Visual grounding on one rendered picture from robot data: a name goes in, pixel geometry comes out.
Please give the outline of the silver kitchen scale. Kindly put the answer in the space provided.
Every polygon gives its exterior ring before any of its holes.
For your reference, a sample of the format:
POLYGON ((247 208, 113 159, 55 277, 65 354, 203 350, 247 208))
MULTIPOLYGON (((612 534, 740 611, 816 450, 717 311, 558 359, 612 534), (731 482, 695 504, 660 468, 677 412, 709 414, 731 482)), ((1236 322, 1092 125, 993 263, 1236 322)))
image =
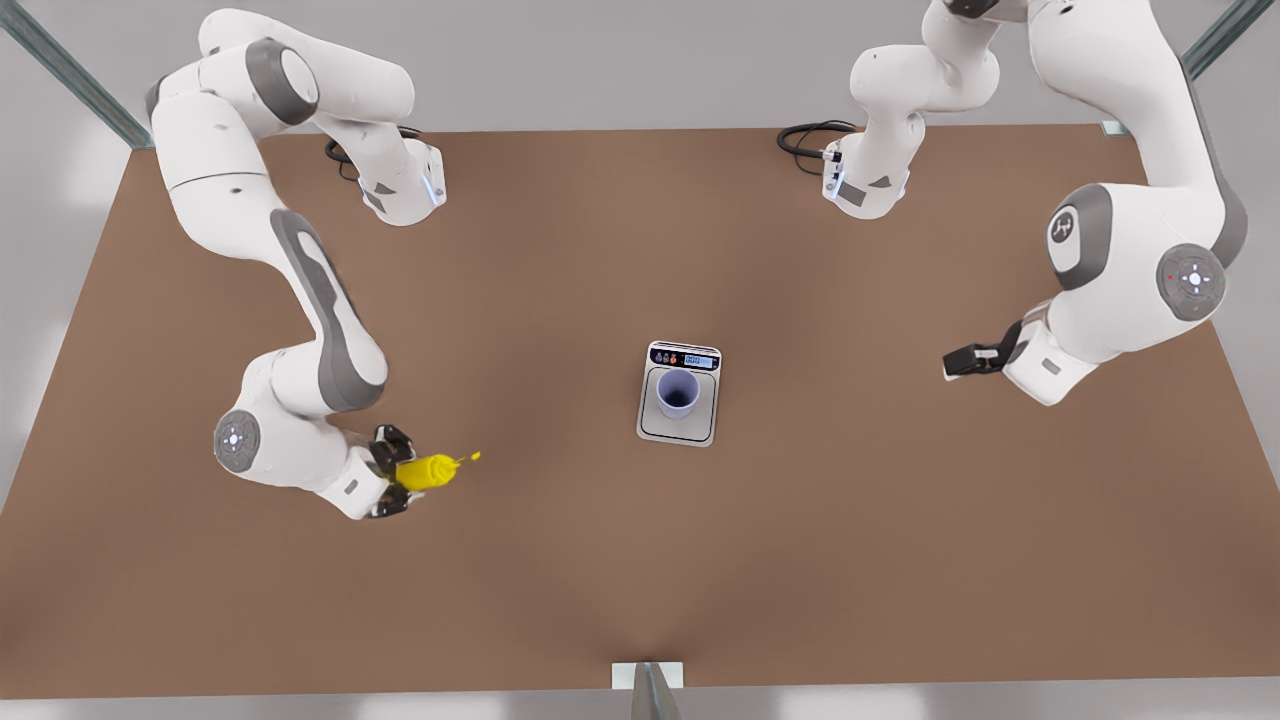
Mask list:
POLYGON ((722 354, 655 341, 646 348, 636 433, 643 439, 708 447, 716 437, 722 354))

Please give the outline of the silver frame post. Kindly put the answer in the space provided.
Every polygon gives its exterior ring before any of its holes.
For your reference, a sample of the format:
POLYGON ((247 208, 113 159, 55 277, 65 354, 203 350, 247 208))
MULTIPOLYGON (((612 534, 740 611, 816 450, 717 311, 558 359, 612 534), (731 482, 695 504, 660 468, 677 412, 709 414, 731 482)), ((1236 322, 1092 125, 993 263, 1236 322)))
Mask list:
POLYGON ((684 720, 673 688, 684 688, 684 662, 616 662, 614 691, 630 691, 628 720, 684 720))
POLYGON ((150 132, 18 0, 0 0, 0 29, 132 150, 154 147, 150 132))
POLYGON ((1198 79, 1271 12, 1277 0, 1149 0, 1198 79))

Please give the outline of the lavender cup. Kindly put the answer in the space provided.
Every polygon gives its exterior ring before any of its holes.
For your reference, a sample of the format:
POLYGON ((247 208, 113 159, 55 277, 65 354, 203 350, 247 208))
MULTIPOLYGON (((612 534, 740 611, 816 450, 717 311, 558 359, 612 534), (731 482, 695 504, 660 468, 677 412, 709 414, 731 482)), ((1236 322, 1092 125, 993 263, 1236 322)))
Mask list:
POLYGON ((657 402, 662 414, 671 420, 686 418, 700 398, 700 380, 694 373, 672 368, 655 384, 657 402))

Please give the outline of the yellow sauce bottle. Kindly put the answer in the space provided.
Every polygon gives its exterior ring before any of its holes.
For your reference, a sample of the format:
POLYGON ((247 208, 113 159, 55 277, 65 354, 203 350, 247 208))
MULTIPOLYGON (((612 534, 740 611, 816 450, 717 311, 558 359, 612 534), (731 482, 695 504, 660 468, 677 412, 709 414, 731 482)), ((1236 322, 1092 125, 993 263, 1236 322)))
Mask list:
POLYGON ((396 466, 396 482, 410 493, 422 493, 449 484, 466 461, 477 461, 480 456, 476 452, 462 459, 444 454, 416 457, 396 466))

